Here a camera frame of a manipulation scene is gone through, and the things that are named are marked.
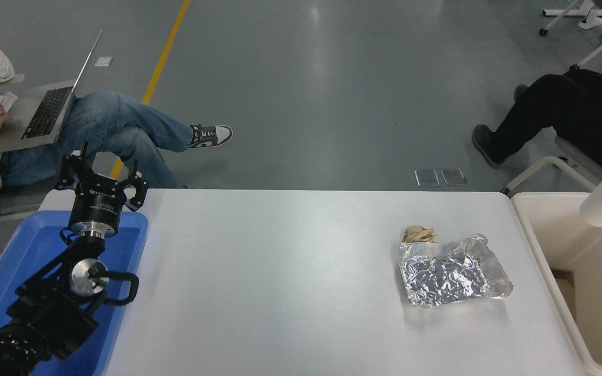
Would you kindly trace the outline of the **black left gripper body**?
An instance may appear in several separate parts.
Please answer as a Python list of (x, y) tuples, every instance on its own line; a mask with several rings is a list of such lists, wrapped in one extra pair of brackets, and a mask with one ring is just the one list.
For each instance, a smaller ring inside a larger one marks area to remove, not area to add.
[(119, 228), (122, 208), (127, 201), (124, 189), (131, 184), (130, 178), (117, 181), (100, 174), (77, 176), (69, 228), (88, 228), (95, 223), (105, 228)]

